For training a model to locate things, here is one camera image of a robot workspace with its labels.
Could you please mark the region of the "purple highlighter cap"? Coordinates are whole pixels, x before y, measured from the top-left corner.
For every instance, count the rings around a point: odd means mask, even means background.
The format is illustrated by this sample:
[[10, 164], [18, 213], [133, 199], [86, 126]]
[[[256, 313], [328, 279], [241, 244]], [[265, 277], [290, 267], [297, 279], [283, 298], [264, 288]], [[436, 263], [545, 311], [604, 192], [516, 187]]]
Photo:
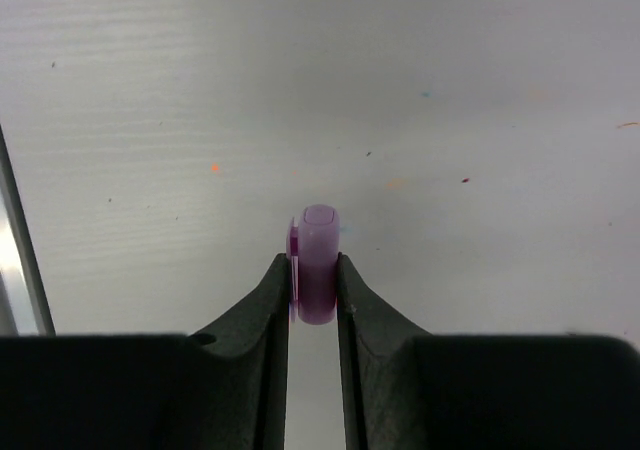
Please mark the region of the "purple highlighter cap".
[[310, 325], [333, 320], [337, 301], [340, 219], [324, 204], [306, 207], [291, 220], [286, 256], [291, 268], [290, 316]]

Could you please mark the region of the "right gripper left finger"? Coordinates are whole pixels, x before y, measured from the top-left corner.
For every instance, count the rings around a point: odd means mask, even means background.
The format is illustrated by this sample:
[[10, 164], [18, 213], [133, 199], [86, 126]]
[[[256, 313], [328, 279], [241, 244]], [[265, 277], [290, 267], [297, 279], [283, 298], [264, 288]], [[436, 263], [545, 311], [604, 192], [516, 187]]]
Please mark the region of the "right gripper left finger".
[[5, 337], [5, 449], [280, 449], [290, 264], [192, 335]]

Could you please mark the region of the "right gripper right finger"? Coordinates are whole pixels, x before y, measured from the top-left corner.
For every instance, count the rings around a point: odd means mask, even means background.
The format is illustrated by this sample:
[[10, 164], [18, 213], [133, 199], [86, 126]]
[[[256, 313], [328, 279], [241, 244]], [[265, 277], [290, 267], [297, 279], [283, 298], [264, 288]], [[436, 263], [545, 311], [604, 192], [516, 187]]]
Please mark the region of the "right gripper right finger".
[[639, 353], [602, 335], [436, 335], [337, 264], [350, 449], [635, 449]]

